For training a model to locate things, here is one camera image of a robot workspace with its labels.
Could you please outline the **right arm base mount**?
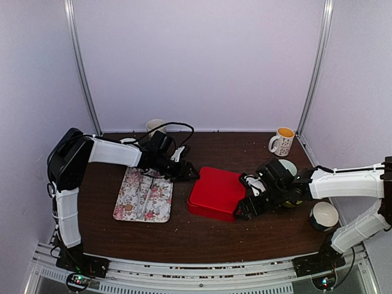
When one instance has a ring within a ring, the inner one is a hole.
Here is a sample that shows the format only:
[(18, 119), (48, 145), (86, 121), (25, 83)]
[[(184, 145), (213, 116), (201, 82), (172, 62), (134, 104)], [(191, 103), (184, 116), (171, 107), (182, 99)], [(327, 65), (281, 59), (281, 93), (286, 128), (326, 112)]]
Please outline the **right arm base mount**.
[(313, 286), (324, 292), (335, 288), (336, 269), (346, 264), (342, 253), (338, 253), (331, 247), (331, 239), (332, 235), (328, 234), (317, 253), (292, 260), (296, 276), (311, 276)]

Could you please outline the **red box base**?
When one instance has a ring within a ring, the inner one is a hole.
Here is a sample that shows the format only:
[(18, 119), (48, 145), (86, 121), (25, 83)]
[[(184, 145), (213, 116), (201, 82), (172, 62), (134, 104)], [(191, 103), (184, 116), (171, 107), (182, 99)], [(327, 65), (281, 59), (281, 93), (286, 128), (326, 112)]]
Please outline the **red box base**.
[(190, 200), (187, 200), (187, 208), (188, 212), (197, 216), (207, 217), (210, 219), (216, 219), (224, 222), (236, 221), (233, 215), (233, 211), (229, 211), (227, 209), (208, 208), (205, 206), (196, 205)]

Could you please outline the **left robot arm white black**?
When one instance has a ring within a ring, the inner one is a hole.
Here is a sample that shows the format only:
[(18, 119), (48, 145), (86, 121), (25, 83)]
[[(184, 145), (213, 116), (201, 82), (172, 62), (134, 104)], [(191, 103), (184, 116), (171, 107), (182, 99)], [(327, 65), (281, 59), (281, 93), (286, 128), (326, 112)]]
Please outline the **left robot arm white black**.
[(115, 141), (95, 137), (74, 127), (60, 139), (47, 159), (48, 187), (56, 204), (54, 215), (59, 225), (63, 259), (75, 272), (88, 267), (78, 227), (78, 193), (87, 165), (98, 162), (154, 170), (171, 181), (199, 179), (197, 169), (185, 160), (189, 146), (182, 144), (173, 154), (168, 154), (173, 142), (172, 137), (158, 130), (149, 141), (140, 143), (134, 138)]

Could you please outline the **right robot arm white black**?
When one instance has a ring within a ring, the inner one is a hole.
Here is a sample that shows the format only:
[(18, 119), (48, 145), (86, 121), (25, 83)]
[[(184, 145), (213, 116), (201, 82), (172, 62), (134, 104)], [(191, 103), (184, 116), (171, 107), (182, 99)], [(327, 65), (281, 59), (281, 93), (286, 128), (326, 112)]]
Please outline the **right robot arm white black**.
[(318, 165), (302, 170), (289, 160), (274, 157), (262, 163), (256, 173), (239, 176), (239, 182), (251, 193), (236, 204), (236, 218), (251, 220), (285, 202), (330, 197), (376, 199), (366, 212), (326, 237), (314, 255), (318, 270), (327, 270), (344, 252), (379, 231), (391, 230), (391, 157), (366, 167), (330, 169)]

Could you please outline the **metal tongs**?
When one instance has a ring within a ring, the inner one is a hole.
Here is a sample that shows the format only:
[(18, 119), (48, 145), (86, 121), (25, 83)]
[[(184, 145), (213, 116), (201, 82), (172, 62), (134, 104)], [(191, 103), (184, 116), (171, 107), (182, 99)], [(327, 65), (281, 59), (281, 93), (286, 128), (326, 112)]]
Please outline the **metal tongs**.
[[(144, 194), (142, 185), (145, 178), (150, 178), (151, 182), (149, 184), (147, 192)], [(153, 176), (146, 175), (144, 173), (140, 174), (140, 181), (137, 189), (137, 214), (136, 214), (137, 220), (140, 220), (146, 211), (146, 207), (154, 187), (154, 182), (155, 182), (155, 178)]]

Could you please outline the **red box lid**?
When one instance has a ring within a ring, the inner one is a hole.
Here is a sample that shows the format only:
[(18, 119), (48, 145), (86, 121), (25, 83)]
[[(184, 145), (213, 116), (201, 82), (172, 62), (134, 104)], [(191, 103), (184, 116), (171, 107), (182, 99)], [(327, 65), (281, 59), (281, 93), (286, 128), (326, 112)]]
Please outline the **red box lid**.
[(246, 188), (239, 181), (239, 174), (213, 167), (202, 167), (188, 197), (192, 203), (208, 208), (235, 210), (246, 196)]

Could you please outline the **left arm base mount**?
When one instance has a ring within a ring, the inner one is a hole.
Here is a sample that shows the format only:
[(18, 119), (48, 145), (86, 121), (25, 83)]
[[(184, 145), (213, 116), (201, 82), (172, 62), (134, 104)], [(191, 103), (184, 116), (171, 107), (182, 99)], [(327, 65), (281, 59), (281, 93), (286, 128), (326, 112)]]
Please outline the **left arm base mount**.
[(84, 254), (83, 244), (67, 248), (60, 234), (55, 236), (55, 248), (59, 248), (56, 266), (70, 271), (66, 277), (66, 287), (72, 293), (85, 291), (93, 279), (105, 278), (110, 261), (107, 258)]

